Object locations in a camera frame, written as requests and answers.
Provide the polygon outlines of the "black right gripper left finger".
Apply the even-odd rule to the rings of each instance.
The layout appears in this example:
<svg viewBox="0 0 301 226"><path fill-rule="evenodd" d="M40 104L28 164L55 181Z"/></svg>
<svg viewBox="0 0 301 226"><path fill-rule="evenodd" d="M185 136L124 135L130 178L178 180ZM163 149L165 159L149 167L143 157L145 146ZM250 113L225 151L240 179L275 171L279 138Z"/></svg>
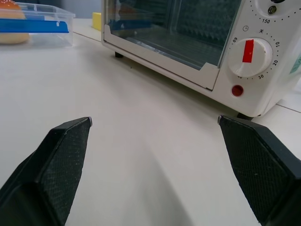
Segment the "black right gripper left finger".
<svg viewBox="0 0 301 226"><path fill-rule="evenodd" d="M64 226L82 175L90 117L52 128L0 189L2 226Z"/></svg>

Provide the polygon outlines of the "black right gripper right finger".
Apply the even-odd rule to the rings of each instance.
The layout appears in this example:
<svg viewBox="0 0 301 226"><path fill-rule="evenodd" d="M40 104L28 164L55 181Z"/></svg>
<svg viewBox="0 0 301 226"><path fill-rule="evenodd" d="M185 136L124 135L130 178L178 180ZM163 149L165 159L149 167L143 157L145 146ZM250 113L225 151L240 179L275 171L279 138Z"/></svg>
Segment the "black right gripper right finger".
<svg viewBox="0 0 301 226"><path fill-rule="evenodd" d="M265 126L220 115L231 167L262 226L301 224L301 161Z"/></svg>

